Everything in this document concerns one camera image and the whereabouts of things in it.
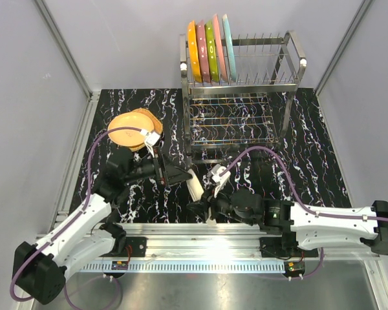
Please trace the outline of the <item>cream white round plate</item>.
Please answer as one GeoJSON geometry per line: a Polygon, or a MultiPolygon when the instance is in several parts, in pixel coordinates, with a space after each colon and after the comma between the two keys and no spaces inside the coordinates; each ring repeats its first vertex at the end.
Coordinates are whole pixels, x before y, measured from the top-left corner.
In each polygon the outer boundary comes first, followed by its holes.
{"type": "Polygon", "coordinates": [[[193,169],[189,169],[188,173],[191,175],[191,178],[186,181],[188,191],[193,202],[197,202],[204,194],[204,189],[193,169]]]}

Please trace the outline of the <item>yellow-orange round plate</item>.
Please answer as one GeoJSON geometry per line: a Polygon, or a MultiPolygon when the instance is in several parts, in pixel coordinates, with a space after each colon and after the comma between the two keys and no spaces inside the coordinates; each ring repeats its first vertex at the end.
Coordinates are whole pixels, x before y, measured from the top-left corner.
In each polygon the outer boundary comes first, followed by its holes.
{"type": "Polygon", "coordinates": [[[108,133],[110,140],[123,147],[137,147],[144,143],[141,130],[151,132],[154,129],[153,121],[143,113],[127,112],[115,117],[108,126],[108,131],[121,128],[108,133]]]}

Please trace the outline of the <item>orange dotted scalloped plate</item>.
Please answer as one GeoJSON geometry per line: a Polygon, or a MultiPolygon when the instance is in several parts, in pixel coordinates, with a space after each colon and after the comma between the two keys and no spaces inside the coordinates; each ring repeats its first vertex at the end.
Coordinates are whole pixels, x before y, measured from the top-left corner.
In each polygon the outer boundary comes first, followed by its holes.
{"type": "Polygon", "coordinates": [[[195,25],[196,24],[194,20],[190,21],[188,24],[188,32],[187,32],[188,50],[189,50],[189,57],[190,57],[193,79],[198,83],[202,83],[195,25]]]}

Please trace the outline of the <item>beige pink leaf plate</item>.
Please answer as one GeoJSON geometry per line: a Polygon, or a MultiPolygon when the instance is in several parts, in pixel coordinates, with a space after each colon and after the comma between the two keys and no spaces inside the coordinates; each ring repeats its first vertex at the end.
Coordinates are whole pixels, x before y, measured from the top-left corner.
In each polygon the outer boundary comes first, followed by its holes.
{"type": "Polygon", "coordinates": [[[214,36],[215,36],[215,46],[217,49],[217,57],[219,60],[221,79],[224,82],[228,82],[228,75],[227,75],[226,63],[225,63],[225,58],[224,58],[224,50],[222,47],[219,17],[217,14],[215,14],[212,18],[212,25],[213,25],[213,32],[214,32],[214,36]]]}

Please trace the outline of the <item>beige blue leaf plate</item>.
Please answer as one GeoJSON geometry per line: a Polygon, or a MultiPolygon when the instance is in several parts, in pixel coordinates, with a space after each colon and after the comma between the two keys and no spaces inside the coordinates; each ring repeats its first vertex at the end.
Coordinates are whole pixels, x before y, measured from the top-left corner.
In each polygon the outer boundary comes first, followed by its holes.
{"type": "Polygon", "coordinates": [[[235,66],[235,55],[233,50],[233,42],[232,42],[232,32],[230,29],[230,23],[228,20],[228,16],[226,14],[222,17],[224,38],[226,43],[226,51],[228,56],[228,66],[230,71],[230,81],[236,82],[237,79],[237,71],[235,66]]]}

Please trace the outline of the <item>yellow-green dotted scalloped plate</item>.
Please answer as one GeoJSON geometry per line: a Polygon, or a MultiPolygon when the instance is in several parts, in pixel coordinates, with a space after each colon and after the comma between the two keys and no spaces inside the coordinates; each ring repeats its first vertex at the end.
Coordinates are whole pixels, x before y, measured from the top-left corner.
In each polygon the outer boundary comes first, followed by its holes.
{"type": "Polygon", "coordinates": [[[219,82],[219,66],[217,64],[216,58],[216,47],[215,47],[215,37],[213,33],[213,25],[212,20],[209,20],[205,24],[205,35],[206,35],[206,46],[208,53],[208,64],[209,64],[209,72],[210,77],[213,82],[219,82]]]}

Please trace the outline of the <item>pink dotted scalloped plate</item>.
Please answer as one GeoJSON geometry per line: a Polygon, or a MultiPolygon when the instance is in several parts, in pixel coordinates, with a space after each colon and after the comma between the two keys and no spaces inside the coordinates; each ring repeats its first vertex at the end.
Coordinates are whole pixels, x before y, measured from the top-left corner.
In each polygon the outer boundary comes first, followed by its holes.
{"type": "Polygon", "coordinates": [[[208,63],[208,49],[206,44],[206,33],[204,29],[204,20],[202,19],[196,25],[196,34],[197,34],[197,47],[199,54],[199,65],[200,73],[202,76],[202,81],[204,83],[209,83],[211,81],[210,77],[210,67],[208,63]]]}

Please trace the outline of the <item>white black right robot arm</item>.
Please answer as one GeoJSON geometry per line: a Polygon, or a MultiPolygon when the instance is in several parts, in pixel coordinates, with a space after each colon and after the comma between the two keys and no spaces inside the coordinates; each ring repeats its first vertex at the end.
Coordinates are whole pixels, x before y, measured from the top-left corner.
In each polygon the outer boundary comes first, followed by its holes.
{"type": "Polygon", "coordinates": [[[315,207],[263,198],[246,189],[231,195],[212,190],[189,190],[188,209],[202,221],[223,215],[271,235],[278,235],[287,256],[321,247],[364,245],[375,254],[388,256],[388,202],[353,209],[315,207]]]}

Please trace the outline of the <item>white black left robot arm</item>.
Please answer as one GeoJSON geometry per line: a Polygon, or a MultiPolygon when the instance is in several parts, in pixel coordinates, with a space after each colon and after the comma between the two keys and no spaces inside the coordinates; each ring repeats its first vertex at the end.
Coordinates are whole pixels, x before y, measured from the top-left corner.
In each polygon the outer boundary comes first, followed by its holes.
{"type": "Polygon", "coordinates": [[[158,148],[152,158],[139,163],[130,149],[115,151],[74,212],[40,240],[22,242],[16,248],[11,297],[19,302],[35,299],[48,304],[74,273],[97,257],[131,254],[127,233],[114,214],[127,200],[130,186],[149,178],[170,187],[193,180],[193,175],[172,164],[158,148]]]}

